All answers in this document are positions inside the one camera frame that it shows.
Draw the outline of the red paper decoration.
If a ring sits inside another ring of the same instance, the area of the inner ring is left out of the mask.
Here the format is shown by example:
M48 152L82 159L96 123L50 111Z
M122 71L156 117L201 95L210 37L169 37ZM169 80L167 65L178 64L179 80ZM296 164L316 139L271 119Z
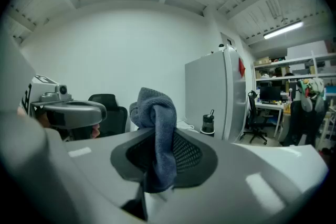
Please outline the red paper decoration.
M246 68L244 66L244 63L241 57L238 58L238 70L239 70L241 77L244 77Z

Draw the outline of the person's left hand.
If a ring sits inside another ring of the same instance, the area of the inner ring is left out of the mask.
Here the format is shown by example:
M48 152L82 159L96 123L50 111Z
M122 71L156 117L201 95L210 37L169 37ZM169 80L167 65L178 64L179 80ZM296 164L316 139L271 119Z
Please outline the person's left hand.
M44 128L51 128L49 119L47 117L47 113L43 113L41 115L39 115L37 118L37 121L41 124L41 126L43 126ZM99 124L93 125L92 126L92 130L91 130L91 137L92 138L97 138L100 135L100 131L99 131Z

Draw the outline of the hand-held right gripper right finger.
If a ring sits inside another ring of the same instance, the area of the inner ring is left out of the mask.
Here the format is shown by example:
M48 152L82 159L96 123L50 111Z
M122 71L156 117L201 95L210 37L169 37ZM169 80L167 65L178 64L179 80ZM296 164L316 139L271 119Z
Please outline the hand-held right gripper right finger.
M217 168L202 185L173 191L149 224L284 223L328 173L311 146L248 146L191 131L187 136L216 152Z

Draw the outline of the white shelving unit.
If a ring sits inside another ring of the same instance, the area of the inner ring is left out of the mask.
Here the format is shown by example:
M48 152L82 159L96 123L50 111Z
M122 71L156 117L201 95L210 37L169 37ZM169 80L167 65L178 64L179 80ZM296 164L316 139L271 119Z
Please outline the white shelving unit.
M336 53L317 55L312 51L305 57L254 65L253 72L256 84L314 77L336 81Z

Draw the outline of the pale clothing bundle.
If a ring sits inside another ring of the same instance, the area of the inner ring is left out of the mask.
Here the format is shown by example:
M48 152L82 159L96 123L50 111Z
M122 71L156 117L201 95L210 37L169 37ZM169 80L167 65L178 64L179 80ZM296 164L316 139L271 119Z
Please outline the pale clothing bundle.
M306 112L321 112L324 109L324 82L321 78L314 77L300 79L297 82L301 94L301 106Z

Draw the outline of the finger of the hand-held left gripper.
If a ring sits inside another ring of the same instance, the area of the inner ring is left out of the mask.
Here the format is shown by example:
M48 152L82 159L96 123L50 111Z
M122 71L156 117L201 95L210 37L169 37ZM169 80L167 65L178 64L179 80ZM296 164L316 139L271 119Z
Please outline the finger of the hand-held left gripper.
M49 123L60 129L77 129L104 121L107 109L92 101L68 101L44 106Z

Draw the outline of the white office desk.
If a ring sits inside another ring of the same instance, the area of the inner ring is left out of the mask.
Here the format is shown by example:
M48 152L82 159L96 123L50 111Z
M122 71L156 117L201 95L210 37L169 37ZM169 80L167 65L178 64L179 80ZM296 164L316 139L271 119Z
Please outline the white office desk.
M273 135L273 138L275 138L279 131L280 119L281 119L284 106L282 104L270 104L270 103L257 102L256 107L260 109L278 111L277 124L276 124L276 128L275 128L274 135Z

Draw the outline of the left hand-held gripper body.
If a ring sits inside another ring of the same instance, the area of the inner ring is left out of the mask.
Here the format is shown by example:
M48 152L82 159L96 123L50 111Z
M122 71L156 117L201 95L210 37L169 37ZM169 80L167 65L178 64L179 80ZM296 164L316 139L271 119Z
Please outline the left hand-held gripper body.
M23 94L20 107L24 109L27 115L32 116L32 105L31 103L40 102L40 98L45 93L55 93L56 86L59 83L50 79L49 77L36 74L33 76L28 88Z

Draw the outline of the black computer monitor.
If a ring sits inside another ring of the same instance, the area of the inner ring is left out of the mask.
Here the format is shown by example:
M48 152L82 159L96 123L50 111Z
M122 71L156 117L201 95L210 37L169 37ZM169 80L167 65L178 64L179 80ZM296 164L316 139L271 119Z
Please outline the black computer monitor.
M273 102L281 100L280 87L260 87L260 100L262 102Z

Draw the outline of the fluorescent tube light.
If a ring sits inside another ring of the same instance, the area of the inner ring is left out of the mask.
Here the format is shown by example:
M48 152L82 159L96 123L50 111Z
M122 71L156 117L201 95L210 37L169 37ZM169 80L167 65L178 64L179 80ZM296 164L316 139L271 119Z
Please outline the fluorescent tube light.
M279 28L275 31L272 31L272 32L269 32L269 33L265 34L264 39L270 39L270 38L285 34L287 32L293 31L295 29L301 28L303 26L304 26L304 23L302 21L299 21L299 22L293 23L291 25Z

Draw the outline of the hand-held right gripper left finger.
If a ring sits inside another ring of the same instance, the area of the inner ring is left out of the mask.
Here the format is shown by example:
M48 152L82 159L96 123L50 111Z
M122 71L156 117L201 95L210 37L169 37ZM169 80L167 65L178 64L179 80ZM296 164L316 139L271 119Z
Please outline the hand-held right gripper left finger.
M134 166L126 156L126 149L154 133L153 128L123 133L115 136L65 142L67 152L73 153L89 148L89 153L78 153L72 160L83 172L89 183L118 208L137 196L139 182L125 180L118 172L131 172L142 176L143 171Z

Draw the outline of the black padded office chair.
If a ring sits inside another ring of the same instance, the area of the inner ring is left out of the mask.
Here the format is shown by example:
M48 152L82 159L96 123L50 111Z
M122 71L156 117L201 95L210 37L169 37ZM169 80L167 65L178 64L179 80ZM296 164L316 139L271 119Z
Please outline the black padded office chair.
M125 132L128 112L125 107L118 106L114 94L94 94L89 101L105 106L107 117L100 123L100 137L114 136Z

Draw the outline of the black insulated bottle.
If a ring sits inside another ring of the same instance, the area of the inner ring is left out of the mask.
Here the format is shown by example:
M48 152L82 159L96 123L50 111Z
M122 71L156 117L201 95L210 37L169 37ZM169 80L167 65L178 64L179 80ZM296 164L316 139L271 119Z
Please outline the black insulated bottle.
M209 114L203 115L203 124L201 127L201 133L210 137L214 137L214 110L211 110Z

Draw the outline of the grey refrigerator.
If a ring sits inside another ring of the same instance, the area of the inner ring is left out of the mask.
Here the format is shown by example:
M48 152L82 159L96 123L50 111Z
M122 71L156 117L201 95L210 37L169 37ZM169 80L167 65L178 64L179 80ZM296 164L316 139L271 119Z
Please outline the grey refrigerator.
M240 73L242 60L230 45L185 65L185 117L200 131L203 116L213 112L214 137L235 142L246 108L246 82Z

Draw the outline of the grey cloth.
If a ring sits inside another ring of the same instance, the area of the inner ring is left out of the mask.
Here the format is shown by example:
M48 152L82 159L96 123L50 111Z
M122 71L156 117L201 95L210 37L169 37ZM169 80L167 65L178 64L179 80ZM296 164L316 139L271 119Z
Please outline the grey cloth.
M154 128L155 158L144 175L144 191L161 193L173 186L177 165L173 155L173 135L177 123L176 108L166 94L142 87L136 102L130 105L130 120L139 128Z

